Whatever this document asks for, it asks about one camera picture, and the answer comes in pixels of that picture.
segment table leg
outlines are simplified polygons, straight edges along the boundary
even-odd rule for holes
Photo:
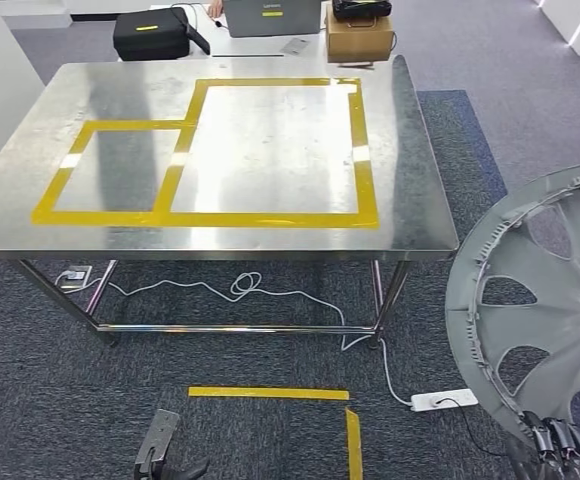
[[[371,267],[372,269],[372,284],[375,287],[375,305],[375,307],[381,305],[375,322],[375,335],[370,339],[371,347],[377,348],[379,345],[379,340],[384,333],[386,322],[392,314],[393,307],[396,302],[396,299],[399,298],[401,290],[403,289],[405,279],[408,278],[408,269],[410,267],[410,262],[401,261],[396,264],[388,286],[388,291],[386,292],[386,298],[383,301],[381,301],[381,280],[379,264],[378,262],[375,263],[373,261]]]
[[[110,282],[112,274],[114,273],[114,269],[116,268],[117,263],[119,263],[119,260],[110,260],[110,263],[108,263],[105,273],[104,273],[104,276],[101,277],[101,281],[97,285],[97,288],[95,289],[95,293],[93,293],[92,297],[90,298],[90,301],[88,303],[88,307],[85,309],[85,313],[88,315],[95,314],[95,310],[96,310],[99,305],[99,301],[101,300],[101,296],[103,296],[104,290],[105,290],[105,288],[108,285],[108,282]]]
[[[42,291],[45,295],[48,295],[60,307],[70,314],[73,318],[85,323],[87,327],[92,330],[102,342],[110,346],[113,346],[116,343],[116,340],[110,333],[100,332],[98,330],[99,324],[92,318],[92,315],[84,312],[83,310],[75,305],[58,287],[48,280],[39,270],[34,268],[34,266],[33,266],[30,261],[16,260],[12,262],[12,266],[30,280],[31,283],[37,286],[39,290]]]

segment laptop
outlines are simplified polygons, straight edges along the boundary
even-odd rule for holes
[[[321,29],[320,0],[224,0],[231,37],[306,35]]]

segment yellow tape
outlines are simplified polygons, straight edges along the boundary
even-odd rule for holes
[[[172,202],[183,174],[202,109],[210,87],[293,87],[353,85],[348,94],[357,213],[205,213],[172,212]],[[171,165],[150,212],[55,211],[61,192],[95,131],[180,130]],[[31,220],[42,225],[110,227],[238,227],[238,228],[378,228],[368,133],[361,82],[357,78],[218,78],[195,83],[185,118],[181,120],[88,120],[59,170],[50,182]]]
[[[359,415],[346,408],[346,428],[348,437],[348,468],[350,480],[363,479],[363,461],[361,455],[361,426]]]
[[[312,388],[189,387],[189,397],[303,398],[310,400],[349,400],[346,390]]]

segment robotic hand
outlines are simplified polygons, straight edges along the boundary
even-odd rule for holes
[[[523,422],[535,441],[536,458],[523,459],[521,448],[509,444],[509,454],[517,478],[522,480],[579,480],[580,428],[556,418],[541,420],[534,412],[523,412]]]

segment wheel cover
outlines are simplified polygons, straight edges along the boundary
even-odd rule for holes
[[[572,254],[565,259],[538,244],[527,222],[547,208],[559,212]],[[491,278],[517,281],[529,305],[485,305]],[[459,371],[479,404],[504,429],[528,441],[524,410],[572,420],[580,391],[580,166],[555,172],[509,194],[479,220],[457,254],[448,281],[445,321]],[[549,355],[513,391],[499,376],[518,346]]]

